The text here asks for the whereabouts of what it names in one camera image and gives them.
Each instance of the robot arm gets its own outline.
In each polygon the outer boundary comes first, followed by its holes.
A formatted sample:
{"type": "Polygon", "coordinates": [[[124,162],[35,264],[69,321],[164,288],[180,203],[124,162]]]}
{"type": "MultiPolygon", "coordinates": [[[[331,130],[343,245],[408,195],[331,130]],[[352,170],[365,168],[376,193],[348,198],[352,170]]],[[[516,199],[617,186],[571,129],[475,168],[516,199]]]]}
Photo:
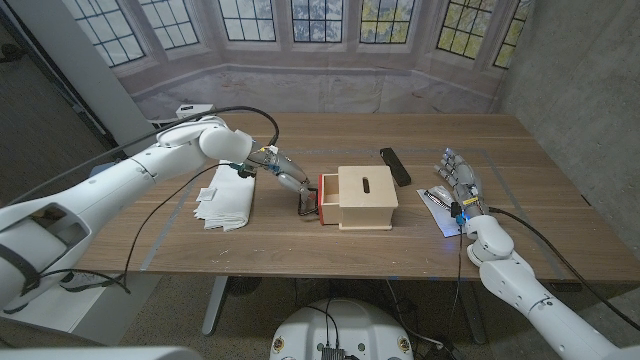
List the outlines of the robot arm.
{"type": "Polygon", "coordinates": [[[303,199],[304,172],[282,153],[262,149],[251,136],[231,131],[218,117],[187,122],[157,135],[135,156],[63,192],[0,209],[0,308],[20,309],[73,268],[104,227],[155,184],[193,172],[209,159],[237,163],[255,176],[263,167],[303,199]]]}
{"type": "Polygon", "coordinates": [[[463,209],[471,262],[482,284],[522,313],[563,359],[603,359],[618,348],[536,280],[531,266],[514,251],[509,234],[488,214],[482,187],[467,162],[447,149],[438,173],[453,187],[463,209]]]}

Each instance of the concrete wall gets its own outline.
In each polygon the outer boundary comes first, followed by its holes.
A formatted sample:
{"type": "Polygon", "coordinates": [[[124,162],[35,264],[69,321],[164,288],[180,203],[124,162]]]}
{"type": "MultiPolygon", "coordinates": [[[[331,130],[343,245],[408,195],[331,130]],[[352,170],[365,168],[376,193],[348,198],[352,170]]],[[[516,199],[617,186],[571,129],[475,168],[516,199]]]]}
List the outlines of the concrete wall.
{"type": "Polygon", "coordinates": [[[638,1],[536,0],[495,111],[520,119],[640,259],[639,40],[638,1]]]}

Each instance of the wooden table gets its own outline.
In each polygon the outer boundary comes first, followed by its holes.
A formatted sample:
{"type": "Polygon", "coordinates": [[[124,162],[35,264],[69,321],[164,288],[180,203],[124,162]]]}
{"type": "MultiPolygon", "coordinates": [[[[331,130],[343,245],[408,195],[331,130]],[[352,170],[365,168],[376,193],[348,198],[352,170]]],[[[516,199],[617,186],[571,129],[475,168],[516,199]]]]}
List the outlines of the wooden table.
{"type": "MultiPolygon", "coordinates": [[[[266,144],[270,124],[260,116],[222,115],[266,144]]],[[[487,204],[530,221],[592,281],[638,282],[640,263],[513,116],[276,114],[278,146],[312,183],[341,165],[383,165],[379,149],[393,147],[412,177],[397,188],[399,207],[391,231],[342,232],[315,216],[296,214],[297,196],[260,172],[249,224],[239,230],[203,230],[193,217],[196,196],[213,173],[186,195],[176,195],[147,223],[131,269],[150,273],[216,275],[455,279],[458,237],[444,238],[417,189],[446,185],[433,170],[443,150],[457,150],[480,175],[487,204]]],[[[158,185],[100,233],[78,268],[122,271],[143,219],[192,175],[158,185]]],[[[523,226],[496,215],[515,248],[541,280],[574,277],[523,226]]],[[[464,246],[469,244],[464,239],[464,246]]],[[[463,253],[462,277],[478,279],[463,253]]]]}

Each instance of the remote control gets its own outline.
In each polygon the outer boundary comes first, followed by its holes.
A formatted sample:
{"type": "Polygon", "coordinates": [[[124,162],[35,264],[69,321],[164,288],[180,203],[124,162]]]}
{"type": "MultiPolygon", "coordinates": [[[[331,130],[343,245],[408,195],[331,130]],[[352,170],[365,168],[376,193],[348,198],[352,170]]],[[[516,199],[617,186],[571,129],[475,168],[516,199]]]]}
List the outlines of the remote control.
{"type": "Polygon", "coordinates": [[[382,156],[384,163],[391,169],[391,175],[396,180],[398,186],[402,187],[411,184],[411,176],[409,176],[407,169],[404,168],[393,149],[380,149],[380,156],[382,156]]]}

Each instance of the robot finger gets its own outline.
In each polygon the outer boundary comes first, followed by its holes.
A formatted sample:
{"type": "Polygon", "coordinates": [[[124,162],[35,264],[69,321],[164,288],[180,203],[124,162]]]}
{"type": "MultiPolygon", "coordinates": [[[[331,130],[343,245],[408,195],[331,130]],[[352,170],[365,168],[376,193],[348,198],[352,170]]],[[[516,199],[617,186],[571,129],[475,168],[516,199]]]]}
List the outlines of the robot finger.
{"type": "Polygon", "coordinates": [[[442,176],[449,183],[449,185],[454,186],[458,182],[446,168],[440,167],[438,165],[435,165],[433,168],[436,169],[436,172],[440,174],[440,176],[442,176]]]}

